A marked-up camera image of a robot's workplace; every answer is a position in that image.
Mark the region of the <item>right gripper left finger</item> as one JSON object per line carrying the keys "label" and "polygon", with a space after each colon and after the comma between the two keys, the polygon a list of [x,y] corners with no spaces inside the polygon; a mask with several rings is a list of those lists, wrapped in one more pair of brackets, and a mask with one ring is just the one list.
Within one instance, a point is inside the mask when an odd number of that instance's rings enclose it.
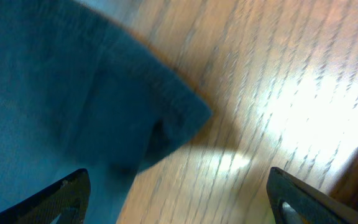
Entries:
{"label": "right gripper left finger", "polygon": [[90,192],[88,171],[78,169],[15,206],[0,212],[0,223],[82,224],[85,220]]}

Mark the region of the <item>navy blue shorts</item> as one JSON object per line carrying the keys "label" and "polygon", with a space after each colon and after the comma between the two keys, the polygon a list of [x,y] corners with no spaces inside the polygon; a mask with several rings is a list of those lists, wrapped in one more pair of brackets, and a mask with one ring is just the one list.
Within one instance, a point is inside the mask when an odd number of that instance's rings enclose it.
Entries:
{"label": "navy blue shorts", "polygon": [[0,1],[0,212],[87,169],[86,223],[116,223],[135,176],[211,111],[170,68],[76,1]]}

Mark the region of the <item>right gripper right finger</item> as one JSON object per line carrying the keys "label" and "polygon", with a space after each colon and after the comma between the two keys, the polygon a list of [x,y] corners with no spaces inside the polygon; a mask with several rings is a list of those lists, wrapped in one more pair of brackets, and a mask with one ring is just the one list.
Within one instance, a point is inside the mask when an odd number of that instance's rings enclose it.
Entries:
{"label": "right gripper right finger", "polygon": [[358,223],[358,211],[279,167],[270,169],[266,189],[276,224]]}

